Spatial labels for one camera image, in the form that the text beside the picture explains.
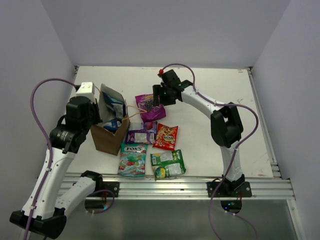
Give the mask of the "purple grape candy bag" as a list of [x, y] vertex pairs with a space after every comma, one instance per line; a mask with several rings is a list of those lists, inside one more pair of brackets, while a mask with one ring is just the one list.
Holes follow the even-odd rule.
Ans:
[[154, 106], [153, 94], [142, 94], [135, 96], [140, 117], [144, 123], [155, 122], [166, 117], [166, 110], [162, 104]]

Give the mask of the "blue Burts chips top bag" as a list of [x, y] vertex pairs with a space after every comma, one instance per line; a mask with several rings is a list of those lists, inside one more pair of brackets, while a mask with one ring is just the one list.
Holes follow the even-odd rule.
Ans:
[[105, 130], [114, 134], [117, 132], [117, 130], [120, 128], [121, 125], [122, 125], [121, 121], [119, 121], [118, 119], [112, 119], [111, 121], [104, 123], [102, 127]]

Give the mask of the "blue Kettle chips bag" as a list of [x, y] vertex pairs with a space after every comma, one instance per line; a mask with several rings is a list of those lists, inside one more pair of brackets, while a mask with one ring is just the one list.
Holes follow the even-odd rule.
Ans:
[[125, 103], [112, 98], [105, 92], [103, 92], [102, 95], [108, 110], [115, 116], [116, 119], [122, 120], [126, 116]]

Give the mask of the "brown paper bag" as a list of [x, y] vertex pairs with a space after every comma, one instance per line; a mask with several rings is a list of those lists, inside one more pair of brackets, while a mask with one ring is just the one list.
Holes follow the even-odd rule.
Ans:
[[97, 104], [101, 122], [90, 129], [95, 149], [117, 156], [132, 118], [130, 106], [119, 92], [105, 84], [100, 85]]

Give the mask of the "purple white snack packet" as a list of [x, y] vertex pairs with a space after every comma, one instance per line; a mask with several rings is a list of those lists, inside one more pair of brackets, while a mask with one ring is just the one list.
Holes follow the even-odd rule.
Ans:
[[124, 140], [126, 144], [153, 145], [156, 140], [158, 122], [131, 122]]

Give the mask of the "red snack packet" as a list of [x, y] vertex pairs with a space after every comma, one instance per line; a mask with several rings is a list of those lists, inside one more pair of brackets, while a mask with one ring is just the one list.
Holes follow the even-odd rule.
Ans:
[[157, 125], [157, 132], [153, 147], [162, 150], [174, 151], [177, 143], [178, 126], [169, 127], [162, 123]]

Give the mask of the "teal Fox's candy bag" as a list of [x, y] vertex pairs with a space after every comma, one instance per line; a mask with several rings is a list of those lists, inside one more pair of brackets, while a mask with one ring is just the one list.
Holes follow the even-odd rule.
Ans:
[[146, 174], [147, 149], [148, 145], [144, 143], [122, 143], [117, 174], [131, 178], [144, 177]]

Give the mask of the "green snack packet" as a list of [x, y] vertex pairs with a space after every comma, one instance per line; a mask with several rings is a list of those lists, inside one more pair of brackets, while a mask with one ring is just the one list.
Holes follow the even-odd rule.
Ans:
[[187, 169], [180, 149], [150, 154], [151, 167], [156, 180], [183, 175]]

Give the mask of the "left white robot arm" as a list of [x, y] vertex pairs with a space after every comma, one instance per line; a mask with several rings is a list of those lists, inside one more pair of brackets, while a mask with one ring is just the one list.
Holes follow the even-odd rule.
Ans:
[[103, 193], [102, 175], [86, 170], [79, 180], [59, 196], [65, 174], [86, 140], [91, 126], [100, 122], [97, 103], [75, 96], [66, 104], [66, 114], [50, 132], [50, 148], [36, 185], [21, 210], [11, 213], [9, 221], [25, 230], [56, 239], [65, 228], [67, 217], [88, 195]]

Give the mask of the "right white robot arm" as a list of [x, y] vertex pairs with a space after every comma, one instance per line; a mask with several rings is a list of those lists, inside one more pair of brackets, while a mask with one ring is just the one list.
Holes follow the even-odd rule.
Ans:
[[152, 86], [153, 105], [174, 105], [177, 100], [189, 104], [203, 113], [210, 120], [210, 133], [213, 141], [220, 146], [223, 174], [223, 192], [235, 196], [245, 182], [240, 164], [240, 154], [236, 145], [244, 130], [237, 107], [233, 103], [218, 102], [201, 95], [189, 80], [181, 81], [174, 70], [159, 70], [161, 83]]

